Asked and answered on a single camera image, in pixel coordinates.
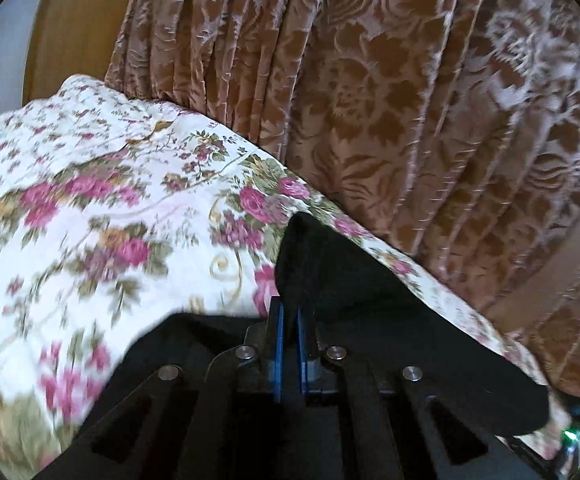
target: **quilt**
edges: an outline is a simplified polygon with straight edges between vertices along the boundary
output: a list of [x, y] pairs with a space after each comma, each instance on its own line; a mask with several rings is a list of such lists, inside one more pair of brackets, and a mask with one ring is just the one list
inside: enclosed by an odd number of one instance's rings
[[[262, 317], [285, 226], [308, 212], [429, 308], [524, 370], [500, 335], [409, 257], [227, 127], [72, 76], [0, 116], [0, 468], [28, 480], [64, 451], [126, 349], [169, 314]], [[566, 412], [523, 440], [545, 457]]]

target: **bed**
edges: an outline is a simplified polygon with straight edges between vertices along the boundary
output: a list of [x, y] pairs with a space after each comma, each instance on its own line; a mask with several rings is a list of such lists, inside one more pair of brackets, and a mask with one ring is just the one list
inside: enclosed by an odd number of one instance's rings
[[[227, 127], [75, 75], [0, 116], [0, 468], [29, 479], [71, 442], [126, 349], [177, 311], [265, 316], [304, 211], [431, 309], [545, 384], [537, 361], [409, 257]], [[523, 440], [545, 457], [569, 424]]]

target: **screw head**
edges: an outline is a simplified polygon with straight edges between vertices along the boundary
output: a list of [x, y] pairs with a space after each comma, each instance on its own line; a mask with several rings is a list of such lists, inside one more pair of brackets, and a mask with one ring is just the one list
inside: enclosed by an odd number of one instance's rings
[[165, 365], [159, 368], [159, 379], [162, 381], [171, 381], [179, 376], [179, 367], [174, 365]]
[[241, 346], [237, 346], [237, 349], [235, 350], [235, 354], [237, 355], [237, 357], [239, 359], [243, 359], [244, 361], [247, 361], [248, 359], [252, 359], [252, 357], [257, 355], [257, 351], [254, 348], [252, 348], [251, 346], [241, 345]]
[[416, 383], [423, 377], [423, 371], [417, 366], [406, 366], [403, 368], [402, 373], [405, 379], [412, 381], [413, 383]]
[[342, 346], [332, 345], [326, 349], [326, 356], [333, 361], [340, 361], [347, 355], [347, 350]]

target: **pink rose pattern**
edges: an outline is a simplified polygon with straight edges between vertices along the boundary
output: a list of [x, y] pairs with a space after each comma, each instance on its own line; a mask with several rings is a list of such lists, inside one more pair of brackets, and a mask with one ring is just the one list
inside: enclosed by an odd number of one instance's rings
[[344, 215], [337, 215], [334, 219], [334, 229], [339, 231], [343, 235], [347, 236], [360, 236], [360, 237], [372, 237], [371, 232], [369, 232], [365, 227], [356, 223], [352, 218]]
[[128, 262], [113, 250], [97, 246], [84, 259], [87, 276], [103, 283], [113, 282], [128, 269]]
[[29, 188], [21, 197], [21, 204], [36, 206], [43, 204], [52, 192], [53, 187], [49, 182], [41, 182]]
[[106, 198], [112, 192], [112, 189], [112, 184], [105, 180], [96, 179], [92, 187], [84, 192], [84, 195], [90, 198]]
[[138, 267], [148, 260], [150, 248], [140, 238], [130, 238], [116, 250], [116, 254], [132, 267]]
[[252, 301], [257, 308], [259, 316], [266, 317], [270, 308], [270, 300], [273, 296], [278, 296], [276, 290], [275, 268], [271, 265], [264, 265], [254, 273], [254, 279], [257, 284], [257, 290], [252, 296]]
[[310, 191], [298, 179], [291, 176], [285, 176], [279, 179], [279, 191], [292, 198], [307, 200], [310, 198]]
[[80, 421], [86, 408], [98, 398], [110, 371], [111, 358], [105, 344], [99, 342], [83, 367], [68, 355], [71, 364], [59, 371], [60, 350], [60, 342], [41, 350], [38, 386], [49, 412], [54, 416], [60, 414], [63, 423], [69, 424]]
[[34, 206], [25, 217], [25, 225], [29, 227], [45, 227], [58, 212], [55, 202], [44, 202]]
[[264, 224], [270, 224], [272, 222], [268, 213], [263, 209], [265, 207], [266, 196], [258, 189], [254, 189], [251, 186], [244, 187], [239, 193], [239, 199], [243, 211], [249, 213]]
[[125, 148], [119, 150], [118, 152], [108, 153], [107, 155], [103, 155], [103, 160], [123, 160], [126, 156], [128, 156], [128, 150]]
[[119, 197], [130, 207], [138, 204], [138, 193], [134, 187], [121, 187], [121, 189], [119, 189]]
[[7, 295], [14, 296], [23, 286], [23, 280], [20, 276], [16, 276], [7, 284]]
[[285, 226], [290, 221], [292, 203], [283, 195], [268, 196], [263, 203], [263, 212], [269, 223]]
[[221, 225], [211, 228], [211, 240], [212, 245], [259, 250], [263, 246], [263, 233], [254, 231], [245, 219], [235, 219], [232, 211], [226, 211]]
[[392, 272], [397, 275], [406, 275], [412, 272], [412, 266], [406, 262], [402, 262], [400, 260], [394, 260], [390, 266]]
[[211, 155], [212, 149], [208, 145], [202, 145], [196, 150], [196, 160], [204, 162]]
[[65, 185], [65, 192], [70, 195], [85, 194], [94, 187], [97, 179], [91, 176], [79, 176]]

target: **white floral fabric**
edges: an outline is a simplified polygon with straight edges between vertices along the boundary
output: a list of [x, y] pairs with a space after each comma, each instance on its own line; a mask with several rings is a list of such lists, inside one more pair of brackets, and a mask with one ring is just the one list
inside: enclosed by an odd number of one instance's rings
[[[124, 352], [164, 317], [265, 316], [296, 211], [350, 238], [435, 312], [545, 384], [525, 347], [266, 152], [201, 114], [72, 76], [51, 99], [0, 116], [6, 476], [27, 480], [69, 446]], [[554, 398], [550, 414], [523, 437], [544, 456], [569, 423]]]

